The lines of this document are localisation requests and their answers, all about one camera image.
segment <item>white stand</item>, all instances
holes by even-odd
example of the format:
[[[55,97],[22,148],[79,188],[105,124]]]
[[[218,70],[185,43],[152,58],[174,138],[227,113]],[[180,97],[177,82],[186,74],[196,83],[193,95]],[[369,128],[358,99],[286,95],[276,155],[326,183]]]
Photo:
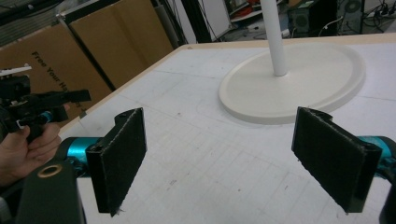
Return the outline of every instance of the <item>white stand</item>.
[[[262,0],[262,9],[270,52],[240,63],[222,81],[219,98],[230,114],[253,123],[293,123],[298,106],[331,112],[356,95],[365,66],[355,50],[323,43],[284,48],[276,2]]]

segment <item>black device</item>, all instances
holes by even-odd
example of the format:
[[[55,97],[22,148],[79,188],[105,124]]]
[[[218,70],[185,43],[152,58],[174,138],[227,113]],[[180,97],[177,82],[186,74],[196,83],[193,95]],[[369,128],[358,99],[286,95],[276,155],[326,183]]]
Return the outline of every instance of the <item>black device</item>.
[[[42,124],[67,119],[65,103],[91,99],[86,90],[31,94],[28,76],[3,71],[0,133],[4,136],[29,125],[32,141],[41,134]],[[92,178],[99,212],[117,214],[147,144],[143,108],[120,113],[114,120],[115,126],[104,137],[64,139],[51,161],[1,189],[0,223],[86,223],[77,186],[77,178],[83,176]]]
[[[396,223],[396,143],[385,136],[355,136],[332,122],[332,116],[299,107],[292,151],[346,213],[360,213],[375,176],[391,189],[381,224]]]
[[[364,0],[337,0],[337,30],[340,35],[361,35]]]
[[[31,93],[28,76],[0,76],[1,134],[4,137],[28,125],[32,141],[42,134],[40,125],[68,120],[64,104],[90,100],[88,90]]]
[[[290,32],[293,37],[336,35],[336,14],[336,1],[303,0],[288,10]]]
[[[104,137],[70,137],[55,157],[1,194],[4,223],[86,223],[77,178],[91,177],[100,213],[116,215],[146,155],[143,109],[115,117]]]

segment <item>finger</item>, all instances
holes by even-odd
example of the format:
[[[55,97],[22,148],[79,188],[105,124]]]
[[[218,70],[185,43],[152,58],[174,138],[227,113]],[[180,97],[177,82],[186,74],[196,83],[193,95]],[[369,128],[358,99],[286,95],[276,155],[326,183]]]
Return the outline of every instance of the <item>finger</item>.
[[[54,139],[58,137],[60,130],[61,128],[57,124],[54,123],[45,124],[43,126],[43,133],[29,144],[28,146],[29,150],[43,147],[48,143],[52,142]]]
[[[47,143],[46,145],[42,147],[37,147],[35,149],[29,150],[27,157],[28,158],[37,158],[42,155],[47,154],[48,152],[53,151],[53,154],[56,153],[56,150],[58,149],[58,146],[61,144],[62,140],[60,136],[57,136],[55,139]]]
[[[69,109],[70,109],[70,105],[64,104],[64,109],[65,109],[66,111],[69,110]]]
[[[1,143],[1,150],[15,150],[21,148],[27,144],[26,138],[29,136],[30,128],[25,126],[23,129],[16,131],[15,133],[7,134],[6,138]]]
[[[50,150],[44,154],[41,154],[39,156],[35,157],[35,160],[37,161],[43,161],[43,164],[47,161],[49,161],[50,159],[52,159],[56,154],[56,148],[53,150]]]

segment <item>wire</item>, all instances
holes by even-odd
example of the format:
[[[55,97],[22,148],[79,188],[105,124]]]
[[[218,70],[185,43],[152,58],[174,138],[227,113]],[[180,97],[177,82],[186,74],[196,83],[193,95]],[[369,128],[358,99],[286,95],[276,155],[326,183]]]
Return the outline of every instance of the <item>wire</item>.
[[[335,23],[335,22],[338,22],[338,21],[342,20],[343,18],[344,18],[344,17],[342,16],[342,17],[340,17],[338,20],[336,20],[336,21],[331,21],[331,22],[327,23],[326,25],[324,25],[323,28],[321,28],[321,30],[320,30],[318,36],[321,35],[321,33],[322,33],[323,30],[327,30],[327,29],[329,28],[329,27],[328,27],[329,25],[331,25],[331,24],[333,24],[333,23]]]
[[[0,5],[0,7],[6,8],[6,9],[12,9],[13,8],[13,7],[6,7],[6,6],[2,6],[2,5]]]
[[[261,33],[261,34],[258,34],[258,35],[255,35],[255,36],[253,36],[253,39],[263,39],[263,40],[265,40],[266,38],[265,37],[263,37],[263,38],[258,38],[258,36],[260,36],[260,35],[266,35],[267,33],[266,32],[264,32],[264,33]]]

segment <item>floor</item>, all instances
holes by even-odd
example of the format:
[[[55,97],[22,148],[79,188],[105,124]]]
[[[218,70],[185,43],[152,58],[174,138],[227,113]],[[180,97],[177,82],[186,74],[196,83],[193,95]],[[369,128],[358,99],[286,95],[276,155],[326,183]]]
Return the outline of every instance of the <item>floor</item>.
[[[370,12],[373,8],[377,6],[376,0],[366,0],[365,12]],[[391,1],[387,1],[388,6],[393,6]],[[289,18],[287,16],[288,6],[286,4],[279,5],[279,21],[280,28],[282,31],[288,30],[288,22]],[[374,18],[366,18],[363,20],[363,25],[361,27],[362,33],[364,35],[368,34],[381,34],[381,33],[396,33],[396,13],[393,15],[387,15],[378,17],[374,20]],[[263,19],[262,15],[259,14],[253,18],[249,18],[244,22],[234,22],[234,29],[228,32],[222,39],[222,41],[249,41],[249,40],[258,40],[258,39],[266,39],[265,28],[263,28]],[[283,38],[293,38],[290,34],[285,34]]]

